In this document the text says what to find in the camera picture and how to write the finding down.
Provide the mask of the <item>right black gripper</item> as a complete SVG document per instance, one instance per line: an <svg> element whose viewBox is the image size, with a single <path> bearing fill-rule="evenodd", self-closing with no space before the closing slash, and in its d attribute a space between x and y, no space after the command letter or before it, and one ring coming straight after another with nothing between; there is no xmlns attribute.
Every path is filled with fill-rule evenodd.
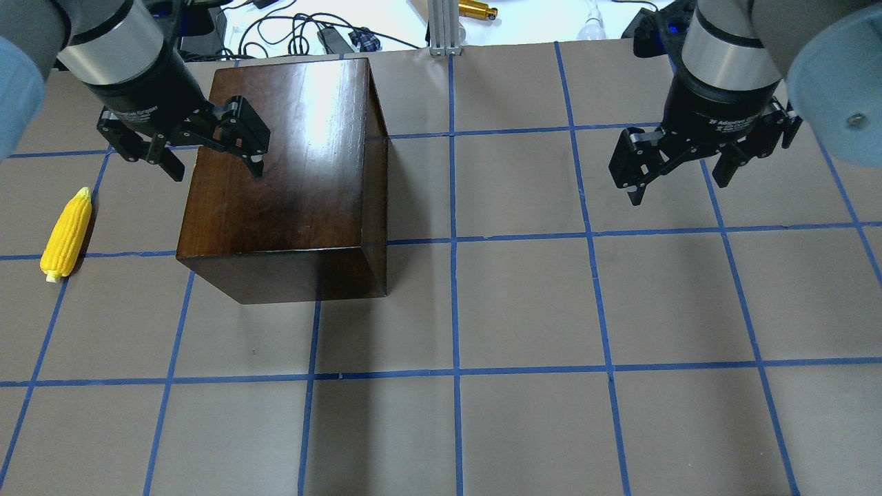
<svg viewBox="0 0 882 496"><path fill-rule="evenodd" d="M633 206L642 203L649 183L681 164L717 154L712 177L719 188L730 185L740 167L765 158L780 145L788 149L803 119L792 103L774 97L777 83L733 91L712 87L689 72L672 79L661 126L647 132L623 129L609 161L615 186Z"/></svg>

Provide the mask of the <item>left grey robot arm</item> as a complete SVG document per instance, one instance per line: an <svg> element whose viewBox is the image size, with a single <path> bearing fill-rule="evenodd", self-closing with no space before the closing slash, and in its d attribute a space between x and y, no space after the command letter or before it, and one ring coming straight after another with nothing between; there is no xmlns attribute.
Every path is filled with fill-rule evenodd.
<svg viewBox="0 0 882 496"><path fill-rule="evenodd" d="M124 160L181 181L172 148L201 145L262 176L267 125L243 96L212 104L141 1L3 1L1 41L3 158L40 112L59 62L102 103L96 128Z"/></svg>

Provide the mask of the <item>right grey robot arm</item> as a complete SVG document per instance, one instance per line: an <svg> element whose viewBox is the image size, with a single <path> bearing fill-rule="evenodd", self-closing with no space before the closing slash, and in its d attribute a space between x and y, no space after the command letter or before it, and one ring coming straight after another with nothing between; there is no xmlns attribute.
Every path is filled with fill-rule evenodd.
<svg viewBox="0 0 882 496"><path fill-rule="evenodd" d="M643 9L624 37L640 59L670 57L661 123L621 132L615 185L642 203L649 183L717 157L726 187L752 159L789 148L803 123L845 163L880 166L879 1L674 1Z"/></svg>

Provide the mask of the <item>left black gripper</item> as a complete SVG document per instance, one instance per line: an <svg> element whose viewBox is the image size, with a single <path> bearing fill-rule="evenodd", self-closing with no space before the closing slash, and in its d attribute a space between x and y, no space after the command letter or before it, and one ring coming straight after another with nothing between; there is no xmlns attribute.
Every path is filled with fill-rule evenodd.
<svg viewBox="0 0 882 496"><path fill-rule="evenodd" d="M239 157L253 178L262 178L270 129L243 95L224 105L210 103L177 50L161 50L130 81L90 83L88 88L104 104L96 129L124 160L157 165L174 182L182 182L185 166L167 139L185 127L186 137L196 144Z"/></svg>

